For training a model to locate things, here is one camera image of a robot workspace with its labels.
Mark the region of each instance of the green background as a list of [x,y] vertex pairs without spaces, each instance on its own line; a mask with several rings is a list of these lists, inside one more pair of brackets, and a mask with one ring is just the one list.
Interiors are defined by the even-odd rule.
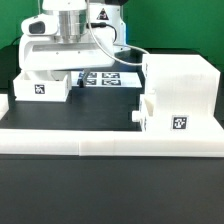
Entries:
[[[38,14],[37,6],[37,0],[1,0],[0,48],[21,35],[21,22]],[[129,44],[193,49],[224,71],[223,0],[129,0],[124,19]]]

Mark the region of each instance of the cable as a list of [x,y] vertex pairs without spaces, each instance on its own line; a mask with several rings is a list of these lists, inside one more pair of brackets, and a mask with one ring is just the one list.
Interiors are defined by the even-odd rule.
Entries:
[[10,45],[13,45],[17,40],[19,40],[21,37],[17,37],[17,38],[15,38],[13,41],[12,41],[12,43],[10,44]]
[[114,42],[117,40],[117,30],[113,26],[111,26],[110,24],[103,23],[103,22],[101,22],[101,23],[90,23],[90,24],[91,24],[92,28],[105,28],[106,26],[111,27],[112,29],[114,29],[114,35],[115,35]]
[[[109,54],[101,45],[100,43],[98,42],[98,40],[96,39],[96,37],[94,36],[93,34],[93,30],[92,30],[92,27],[91,27],[91,23],[90,23],[90,3],[89,3],[89,0],[86,0],[87,2],[87,19],[88,19],[88,26],[89,26],[89,30],[90,30],[90,33],[92,35],[92,38],[94,39],[95,43],[98,45],[98,47],[110,58],[114,59],[115,61],[117,62],[120,62],[122,64],[125,64],[125,65],[129,65],[129,66],[142,66],[142,63],[129,63],[129,62],[126,62],[126,61],[122,61],[116,57],[114,57],[113,55]],[[123,46],[123,47],[129,47],[131,49],[135,49],[135,50],[138,50],[138,51],[141,51],[145,54],[149,54],[148,51],[142,49],[142,48],[139,48],[139,47],[135,47],[135,46],[132,46],[132,45],[122,45],[122,44],[119,44],[118,46]]]
[[114,29],[114,35],[115,35],[115,37],[114,37],[114,42],[117,40],[117,30],[113,27],[113,26],[111,26],[110,24],[106,24],[108,27],[111,27],[112,29]]
[[38,12],[39,12],[39,14],[41,14],[41,4],[40,4],[40,0],[38,0],[37,4],[38,4]]

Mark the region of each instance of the white cable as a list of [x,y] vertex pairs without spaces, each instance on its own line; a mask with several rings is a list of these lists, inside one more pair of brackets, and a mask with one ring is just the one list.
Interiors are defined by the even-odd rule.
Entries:
[[[89,30],[90,30],[90,33],[95,41],[95,43],[98,45],[98,47],[110,58],[114,59],[115,61],[118,61],[122,64],[125,64],[125,65],[129,65],[129,66],[142,66],[142,63],[129,63],[129,62],[126,62],[126,61],[123,61],[123,60],[120,60],[116,57],[114,57],[113,55],[109,54],[101,45],[100,43],[98,42],[98,40],[96,39],[95,35],[93,34],[93,30],[92,30],[92,27],[91,27],[91,22],[90,22],[90,3],[89,3],[89,0],[87,0],[87,20],[88,20],[88,25],[89,25]],[[122,44],[116,44],[117,46],[123,46],[123,47],[129,47],[131,49],[134,49],[134,50],[138,50],[138,51],[141,51],[145,54],[149,54],[148,51],[142,49],[142,48],[139,48],[139,47],[135,47],[135,46],[132,46],[132,45],[122,45]]]
[[40,5],[40,0],[38,0],[38,12],[41,14],[41,5]]

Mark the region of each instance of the black surface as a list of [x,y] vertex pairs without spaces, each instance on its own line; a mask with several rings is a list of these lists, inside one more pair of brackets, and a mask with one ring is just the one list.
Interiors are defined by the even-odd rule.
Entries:
[[223,159],[0,161],[4,224],[223,224]]
[[[4,57],[14,58],[18,48],[3,49]],[[138,62],[135,53],[126,59]],[[143,88],[78,88],[73,87],[65,103],[15,101],[12,78],[5,76],[11,70],[18,71],[17,63],[4,63],[5,71],[0,79],[7,80],[9,111],[0,121],[0,128],[7,129],[51,129],[51,130],[113,130],[138,131],[140,126],[133,123],[131,113],[138,109],[139,95]],[[144,86],[140,68],[115,63],[112,68],[95,68],[95,71],[138,72]]]
[[[216,105],[220,123],[222,89],[223,76]],[[81,129],[133,130],[127,114],[138,103],[136,89],[76,88],[66,103],[18,103],[11,90],[1,90],[10,93],[2,121],[8,127],[73,129],[75,123]],[[115,110],[104,111],[104,104]],[[223,189],[223,158],[0,155],[3,224],[223,224]]]

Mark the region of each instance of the white container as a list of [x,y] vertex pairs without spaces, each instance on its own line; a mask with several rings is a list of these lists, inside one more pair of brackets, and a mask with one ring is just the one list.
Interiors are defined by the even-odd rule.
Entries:
[[72,88],[70,71],[21,71],[14,79],[18,101],[65,102]]

